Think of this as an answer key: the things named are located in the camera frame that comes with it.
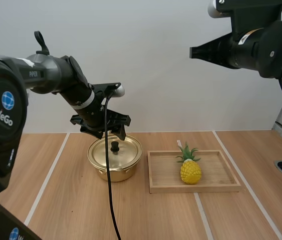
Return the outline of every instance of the pot lid knob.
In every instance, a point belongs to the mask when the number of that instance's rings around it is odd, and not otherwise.
[[[119,142],[117,142],[117,141],[111,142],[111,151],[112,151],[113,153],[116,153],[116,152],[118,152],[119,150],[120,150],[120,148],[119,148]]]

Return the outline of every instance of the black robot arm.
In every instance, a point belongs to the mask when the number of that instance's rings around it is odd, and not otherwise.
[[[70,121],[80,125],[81,132],[99,139],[105,120],[102,101],[124,95],[119,82],[91,85],[72,56],[50,56],[42,35],[36,32],[35,37],[42,46],[36,54],[27,58],[0,56],[0,191],[8,185],[25,124],[26,89],[60,94],[77,113]],[[107,129],[121,140],[126,136],[124,126],[130,122],[128,115],[107,111]]]
[[[231,17],[232,33],[190,48],[190,58],[251,69],[282,86],[282,0],[213,0],[209,14]]]

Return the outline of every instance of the wego logo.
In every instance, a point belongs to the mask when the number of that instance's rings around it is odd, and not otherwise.
[[[2,114],[2,110],[0,110],[0,120],[9,126],[13,125],[13,121],[10,119],[10,116]]]

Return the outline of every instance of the yellow pineapple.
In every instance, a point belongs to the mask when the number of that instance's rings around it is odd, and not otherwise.
[[[183,163],[181,166],[181,178],[186,184],[197,184],[202,177],[201,168],[197,164],[197,161],[200,160],[200,158],[195,159],[195,156],[193,156],[193,153],[197,151],[197,148],[193,148],[190,151],[187,143],[185,143],[184,149],[180,146],[179,148],[183,153],[183,156],[177,156],[177,158],[182,159],[179,163]]]

